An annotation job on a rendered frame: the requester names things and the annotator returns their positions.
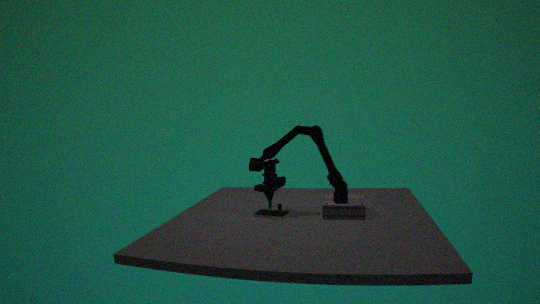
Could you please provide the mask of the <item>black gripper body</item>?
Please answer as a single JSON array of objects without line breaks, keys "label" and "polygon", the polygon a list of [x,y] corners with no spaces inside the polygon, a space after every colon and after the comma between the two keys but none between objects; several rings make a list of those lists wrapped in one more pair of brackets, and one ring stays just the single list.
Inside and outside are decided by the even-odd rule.
[{"label": "black gripper body", "polygon": [[272,189],[275,189],[276,186],[274,186],[273,184],[271,184],[271,185],[268,184],[269,178],[270,178],[271,175],[275,176],[275,172],[274,173],[266,173],[266,172],[264,172],[264,174],[262,174],[262,176],[264,176],[264,182],[262,182],[262,184],[265,184],[265,185],[262,185],[262,184],[255,185],[254,186],[254,191],[266,192],[266,191],[270,191]]}]

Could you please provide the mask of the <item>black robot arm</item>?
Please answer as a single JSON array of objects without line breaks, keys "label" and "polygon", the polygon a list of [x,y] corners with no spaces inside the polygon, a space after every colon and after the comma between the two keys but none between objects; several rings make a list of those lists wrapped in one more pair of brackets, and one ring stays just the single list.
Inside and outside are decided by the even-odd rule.
[{"label": "black robot arm", "polygon": [[[289,133],[287,133],[278,142],[264,149],[263,155],[260,158],[250,158],[249,171],[261,172],[264,169],[264,172],[266,173],[274,173],[275,164],[279,163],[277,158],[274,160],[268,160],[268,161],[264,161],[264,160],[275,157],[276,154],[281,150],[281,148],[285,146],[288,142],[290,142],[298,134],[310,135],[313,141],[317,144],[321,152],[321,155],[325,161],[325,166],[329,173],[329,175],[327,175],[326,178],[329,181],[329,185],[335,187],[335,192],[334,192],[335,204],[348,204],[348,192],[346,189],[347,182],[343,180],[343,177],[341,176],[339,171],[335,168],[335,165],[326,148],[326,143],[324,140],[322,128],[318,125],[315,125],[312,127],[300,126],[300,125],[295,126]],[[271,175],[268,182],[269,185],[273,184],[277,188],[283,187],[285,183],[286,183],[286,177],[282,176],[280,178],[280,177],[277,177],[277,174],[275,174],[275,176]]]}]

